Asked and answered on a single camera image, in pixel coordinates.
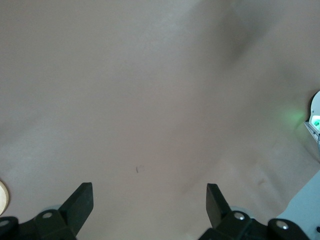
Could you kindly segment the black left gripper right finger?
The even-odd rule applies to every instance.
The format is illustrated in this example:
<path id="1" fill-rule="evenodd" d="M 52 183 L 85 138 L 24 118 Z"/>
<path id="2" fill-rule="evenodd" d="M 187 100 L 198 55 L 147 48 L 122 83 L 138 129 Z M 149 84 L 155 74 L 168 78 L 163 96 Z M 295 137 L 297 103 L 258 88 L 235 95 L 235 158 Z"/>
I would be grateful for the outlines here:
<path id="1" fill-rule="evenodd" d="M 211 223 L 200 240 L 308 240 L 294 222 L 273 218 L 263 225 L 240 210 L 232 210 L 217 184 L 206 187 L 206 212 Z"/>

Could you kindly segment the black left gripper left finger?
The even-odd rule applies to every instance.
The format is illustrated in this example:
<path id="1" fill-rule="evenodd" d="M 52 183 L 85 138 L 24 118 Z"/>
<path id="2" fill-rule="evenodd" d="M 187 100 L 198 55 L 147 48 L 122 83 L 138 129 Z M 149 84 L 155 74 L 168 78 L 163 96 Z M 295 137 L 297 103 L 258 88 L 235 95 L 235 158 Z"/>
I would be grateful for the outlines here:
<path id="1" fill-rule="evenodd" d="M 82 183 L 58 208 L 40 212 L 20 223 L 14 216 L 0 218 L 2 240 L 75 240 L 94 208 L 93 185 Z"/>

